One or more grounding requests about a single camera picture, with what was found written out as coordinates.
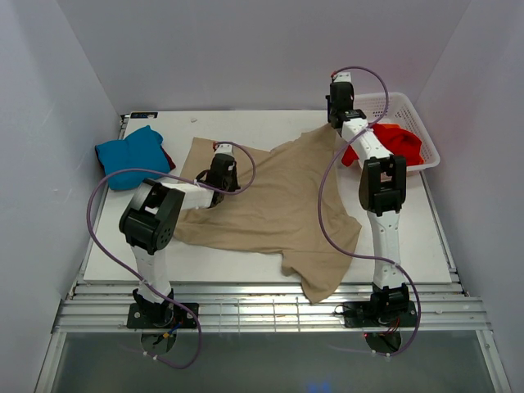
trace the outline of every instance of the white wall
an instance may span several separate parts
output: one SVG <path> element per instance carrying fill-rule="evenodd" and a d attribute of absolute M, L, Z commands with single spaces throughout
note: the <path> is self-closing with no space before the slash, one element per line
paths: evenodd
<path fill-rule="evenodd" d="M 33 391 L 118 116 L 55 0 L 0 0 L 0 391 Z"/>
<path fill-rule="evenodd" d="M 58 0 L 120 114 L 324 108 L 349 65 L 415 101 L 469 1 Z"/>
<path fill-rule="evenodd" d="M 471 3 L 416 107 L 441 157 L 428 175 L 458 272 L 484 300 L 524 391 L 524 6 Z"/>

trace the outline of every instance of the glass panel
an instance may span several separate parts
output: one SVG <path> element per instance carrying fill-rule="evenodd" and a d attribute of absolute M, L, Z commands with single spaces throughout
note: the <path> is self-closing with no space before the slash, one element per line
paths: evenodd
<path fill-rule="evenodd" d="M 182 363 L 196 343 L 180 333 L 165 356 Z M 179 371 L 122 349 L 141 350 L 138 333 L 70 333 L 53 392 L 494 391 L 475 332 L 420 332 L 389 362 L 329 345 L 367 349 L 361 333 L 205 334 Z"/>

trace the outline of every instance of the black mounting plate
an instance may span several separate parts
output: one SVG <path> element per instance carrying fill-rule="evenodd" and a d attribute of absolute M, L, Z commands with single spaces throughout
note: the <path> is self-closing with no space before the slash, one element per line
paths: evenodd
<path fill-rule="evenodd" d="M 387 325 L 381 325 L 376 318 L 368 318 L 366 310 L 369 307 L 369 301 L 347 301 L 341 305 L 343 307 L 344 326 L 346 328 L 384 328 Z M 399 315 L 399 328 L 413 328 L 417 323 L 417 311 L 415 304 L 410 301 L 408 311 Z"/>
<path fill-rule="evenodd" d="M 198 303 L 182 303 L 186 307 L 188 307 L 195 315 L 198 317 L 198 309 L 199 304 Z M 174 306 L 174 324 L 180 323 L 180 327 L 178 329 L 194 329 L 197 327 L 197 322 L 194 318 L 191 318 L 191 315 L 187 313 L 186 311 L 180 309 L 177 306 Z M 128 312 L 128 322 L 126 324 L 126 327 L 128 329 L 159 329 L 164 328 L 165 330 L 169 330 L 173 324 L 171 323 L 167 327 L 158 327 L 154 324 L 152 324 L 149 319 L 147 319 L 144 315 L 140 313 L 140 310 L 138 309 L 138 305 L 136 303 L 132 303 L 131 306 L 129 306 L 129 312 Z"/>

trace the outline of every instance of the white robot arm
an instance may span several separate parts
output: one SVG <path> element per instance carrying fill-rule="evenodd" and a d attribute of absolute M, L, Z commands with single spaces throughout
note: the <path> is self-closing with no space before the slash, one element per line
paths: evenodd
<path fill-rule="evenodd" d="M 366 132 L 351 144 L 359 157 L 360 166 L 364 167 L 365 161 L 373 157 L 389 160 L 393 154 L 378 141 L 373 130 L 368 127 L 368 121 L 366 119 L 345 121 L 342 125 L 341 134 L 345 140 L 349 141 L 363 129 L 367 129 Z M 388 210 L 378 215 L 377 212 L 368 210 L 368 218 L 373 234 L 374 255 L 383 256 L 400 264 L 400 212 Z M 384 287 L 397 288 L 404 283 L 404 277 L 393 265 L 377 260 L 375 262 L 373 283 L 381 289 Z"/>
<path fill-rule="evenodd" d="M 215 156 L 208 170 L 196 181 L 224 191 L 236 191 L 237 167 L 233 146 L 215 146 Z M 219 204 L 224 195 L 197 184 L 170 184 L 145 179 L 120 219 L 120 231 L 131 246 L 138 272 L 144 277 L 133 291 L 140 314 L 156 327 L 164 327 L 173 317 L 170 304 L 153 293 L 145 282 L 171 299 L 174 292 L 169 283 L 165 248 L 173 236 L 181 210 L 205 209 Z"/>
<path fill-rule="evenodd" d="M 334 75 L 327 96 L 328 120 L 346 141 L 360 134 L 351 146 L 362 168 L 359 200 L 368 212 L 374 255 L 400 265 L 398 231 L 400 209 L 406 196 L 406 160 L 380 143 L 365 114 L 353 108 L 353 101 L 350 73 Z M 376 260 L 368 315 L 382 320 L 398 318 L 407 312 L 409 303 L 409 291 L 401 272 L 393 264 Z"/>

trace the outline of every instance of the metal frame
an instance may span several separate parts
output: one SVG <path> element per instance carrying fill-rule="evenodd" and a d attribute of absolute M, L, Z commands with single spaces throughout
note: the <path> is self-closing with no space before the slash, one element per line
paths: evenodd
<path fill-rule="evenodd" d="M 52 334 L 34 393 L 47 393 L 51 391 L 52 385 L 55 382 L 56 371 L 60 364 L 64 344 L 66 343 L 66 336 L 67 333 L 63 332 Z"/>
<path fill-rule="evenodd" d="M 124 136 L 129 116 L 122 116 L 120 138 Z M 449 266 L 451 283 L 418 284 L 422 301 L 423 331 L 468 330 L 476 331 L 496 391 L 510 391 L 508 380 L 493 341 L 490 321 L 477 297 L 464 295 L 456 266 L 449 251 L 435 203 L 421 172 L 440 243 Z M 102 196 L 95 229 L 102 213 Z M 119 332 L 131 333 L 125 327 L 131 296 L 135 285 L 131 283 L 90 283 L 84 281 L 84 272 L 90 241 L 77 281 L 67 300 L 63 301 L 56 317 L 53 335 L 36 388 L 37 392 L 51 391 L 68 332 Z M 367 283 L 342 284 L 333 295 L 317 305 L 304 297 L 299 284 L 220 284 L 193 283 L 174 286 L 175 298 L 182 302 L 198 302 L 200 321 L 204 332 L 362 332 L 361 328 L 346 328 L 339 316 L 333 315 L 337 305 L 344 301 L 368 300 L 371 286 Z M 378 330 L 366 328 L 366 331 Z"/>
<path fill-rule="evenodd" d="M 504 372 L 504 367 L 500 361 L 499 352 L 493 340 L 492 331 L 477 331 L 478 341 L 481 346 L 482 354 L 484 355 L 484 360 L 490 373 L 491 381 L 495 391 L 507 393 L 511 391 L 509 387 L 508 378 Z"/>

